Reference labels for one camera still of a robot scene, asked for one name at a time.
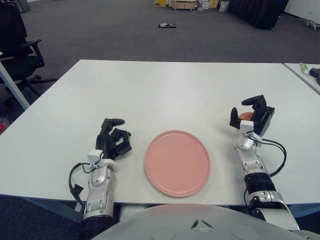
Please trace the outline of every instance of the robotic arm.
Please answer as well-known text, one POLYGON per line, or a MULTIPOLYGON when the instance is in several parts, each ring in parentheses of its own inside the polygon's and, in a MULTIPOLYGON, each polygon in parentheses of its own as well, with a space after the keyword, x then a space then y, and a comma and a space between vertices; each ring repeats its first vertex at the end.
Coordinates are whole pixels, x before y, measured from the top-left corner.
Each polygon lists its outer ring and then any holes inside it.
POLYGON ((267 106, 263 95, 246 99, 242 105, 252 105, 254 112, 250 121, 241 120, 234 107, 231 111, 230 126, 240 129, 241 132, 233 146, 242 166, 251 215, 286 230, 299 230, 284 199, 276 191, 264 161, 257 154, 257 147, 265 144, 262 136, 270 125, 275 109, 267 106))
POLYGON ((122 119, 105 119, 100 134, 96 138, 95 149, 88 154, 89 163, 78 163, 73 170, 82 165, 89 165, 91 173, 88 179, 89 194, 86 204, 81 202, 79 193, 83 189, 79 185, 70 186, 72 195, 82 206, 83 219, 80 239, 92 239, 113 225, 114 198, 113 181, 117 170, 115 159, 129 152, 131 134, 127 131, 113 128, 123 125, 122 119))

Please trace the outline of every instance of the office chair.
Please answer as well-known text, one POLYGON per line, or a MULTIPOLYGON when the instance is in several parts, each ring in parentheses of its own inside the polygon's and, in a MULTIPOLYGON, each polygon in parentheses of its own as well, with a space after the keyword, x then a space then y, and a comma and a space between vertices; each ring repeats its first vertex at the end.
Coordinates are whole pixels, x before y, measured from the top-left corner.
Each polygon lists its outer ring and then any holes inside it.
POLYGON ((32 87, 33 84, 55 82, 58 79, 40 80, 39 75, 30 77, 36 69, 45 66, 44 59, 38 48, 41 39, 26 41, 27 32, 18 9, 10 2, 0 2, 0 61, 17 87, 22 91, 29 88, 37 96, 40 94, 32 87))

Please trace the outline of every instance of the chair armrest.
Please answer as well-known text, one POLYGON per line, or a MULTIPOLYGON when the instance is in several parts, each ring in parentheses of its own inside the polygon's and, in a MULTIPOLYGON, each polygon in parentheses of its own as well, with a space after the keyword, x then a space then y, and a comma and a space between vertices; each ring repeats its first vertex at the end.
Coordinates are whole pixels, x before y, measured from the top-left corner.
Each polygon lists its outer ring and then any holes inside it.
POLYGON ((20 47, 27 48, 27 47, 30 47, 30 46, 37 45, 40 42, 41 42, 41 39, 33 40, 33 41, 27 41, 26 43, 21 44, 20 47))
POLYGON ((39 47, 38 47, 38 43, 41 42, 41 39, 38 39, 38 40, 33 40, 33 41, 27 41, 26 43, 23 43, 20 45, 20 47, 22 48, 27 48, 27 47, 32 47, 34 49, 34 52, 40 62, 40 65, 45 65, 45 62, 44 62, 44 58, 42 57, 41 55, 41 52, 39 50, 39 47))

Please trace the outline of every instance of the cardboard box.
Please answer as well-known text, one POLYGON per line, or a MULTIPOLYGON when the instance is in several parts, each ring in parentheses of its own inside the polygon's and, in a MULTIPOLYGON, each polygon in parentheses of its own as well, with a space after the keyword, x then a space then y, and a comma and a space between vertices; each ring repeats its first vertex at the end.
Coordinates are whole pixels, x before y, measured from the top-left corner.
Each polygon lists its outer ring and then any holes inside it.
POLYGON ((173 1, 172 8, 173 9, 185 9, 185 2, 173 1))
POLYGON ((184 4, 185 9, 194 9, 195 8, 195 3, 194 2, 186 2, 184 4))

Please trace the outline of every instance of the oval plate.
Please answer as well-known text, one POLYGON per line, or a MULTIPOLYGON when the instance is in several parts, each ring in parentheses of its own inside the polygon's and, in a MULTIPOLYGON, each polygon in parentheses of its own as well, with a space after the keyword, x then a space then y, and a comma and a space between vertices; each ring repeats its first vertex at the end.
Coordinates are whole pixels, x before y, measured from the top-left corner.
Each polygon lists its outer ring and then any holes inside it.
POLYGON ((173 197, 198 192, 211 171, 205 146, 195 136, 179 130, 164 132, 150 143, 144 166, 151 183, 173 197))

